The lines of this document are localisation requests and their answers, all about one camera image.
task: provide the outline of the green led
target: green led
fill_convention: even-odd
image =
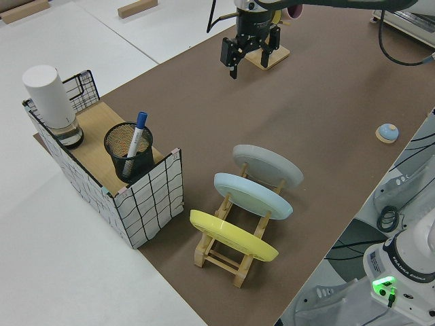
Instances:
[[[379,280],[374,280],[372,282],[373,290],[375,290],[375,293],[383,295],[381,293],[381,290],[383,290],[383,287],[390,286],[392,283],[394,283],[395,280],[396,279],[392,276],[386,276],[386,277],[380,278]]]
[[[372,282],[372,284],[373,284],[373,287],[377,287],[378,285],[381,285],[381,284],[387,283],[387,282],[393,283],[394,282],[394,277],[392,277],[392,276],[386,276],[386,277],[380,278],[379,280],[374,280]]]

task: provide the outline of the plate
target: plate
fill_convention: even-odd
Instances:
[[[190,211],[190,223],[217,241],[261,261],[272,261],[278,251],[268,243],[237,226],[201,211]]]
[[[272,190],[237,175],[216,173],[216,190],[225,197],[230,194],[233,204],[259,216],[271,212],[271,219],[286,219],[293,213],[292,206]]]
[[[237,145],[232,156],[240,167],[247,163],[247,174],[253,179],[277,187],[285,180],[284,187],[294,188],[304,179],[299,168],[283,156],[254,145]]]

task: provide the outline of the green light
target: green light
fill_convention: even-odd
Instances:
[[[386,276],[386,277],[380,278],[379,280],[374,280],[372,282],[372,284],[373,284],[373,287],[377,287],[378,285],[381,285],[381,284],[387,283],[387,282],[393,283],[394,282],[394,277],[392,277],[392,276]]]
[[[379,280],[374,280],[372,282],[373,290],[375,291],[375,293],[384,296],[385,295],[384,287],[390,286],[395,281],[396,281],[396,279],[392,276],[386,276],[386,277],[380,278]]]

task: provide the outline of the wooden stand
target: wooden stand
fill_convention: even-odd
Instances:
[[[268,66],[267,66],[267,68],[264,68],[261,65],[261,53],[262,53],[262,49],[255,50],[255,51],[252,51],[252,52],[246,54],[245,58],[248,61],[254,63],[258,68],[260,68],[262,70],[268,70],[268,69],[272,68],[273,66],[277,65],[278,63],[280,63],[282,60],[284,60],[285,58],[287,58],[290,55],[289,50],[287,50],[283,46],[280,46],[278,48],[278,50],[275,50],[269,56]]]
[[[241,171],[241,177],[243,178],[247,177],[246,168],[247,168],[247,164],[244,163]],[[283,180],[278,185],[278,187],[274,189],[274,192],[276,194],[279,194],[281,192],[284,183],[285,181]],[[221,203],[219,209],[215,212],[215,216],[225,221],[225,219],[227,218],[230,212],[231,207],[232,207],[232,202],[230,202],[230,194],[228,194],[226,195],[224,201]],[[260,218],[260,221],[258,222],[257,228],[254,232],[254,236],[256,236],[259,239],[263,237],[270,216],[271,213],[268,212],[266,216]],[[244,255],[242,262],[237,263],[234,260],[213,250],[212,247],[214,242],[215,242],[214,238],[207,235],[206,233],[203,233],[201,240],[199,241],[198,245],[195,248],[195,254],[194,254],[195,265],[202,268],[206,260],[210,261],[211,263],[229,271],[230,273],[233,273],[234,279],[232,283],[235,287],[240,288],[247,276],[247,273],[249,272],[254,257],[252,255]]]
[[[138,14],[143,10],[150,9],[157,6],[157,0],[139,0],[130,5],[118,8],[118,15],[121,18],[127,18],[132,15]]]
[[[10,24],[24,17],[36,14],[42,10],[50,8],[48,0],[34,0],[20,7],[8,10],[6,12],[0,13],[0,18],[6,23]]]

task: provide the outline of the white table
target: white table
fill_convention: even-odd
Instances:
[[[204,325],[140,254],[75,192],[33,138],[22,73],[49,64],[65,79],[90,69],[101,94],[156,66],[66,0],[0,22],[2,325]]]
[[[156,7],[125,19],[118,16],[118,8],[134,0],[75,2],[158,63],[188,50],[236,22],[236,18],[218,22],[207,34],[212,0],[159,0]],[[214,18],[235,11],[233,0],[217,0]]]

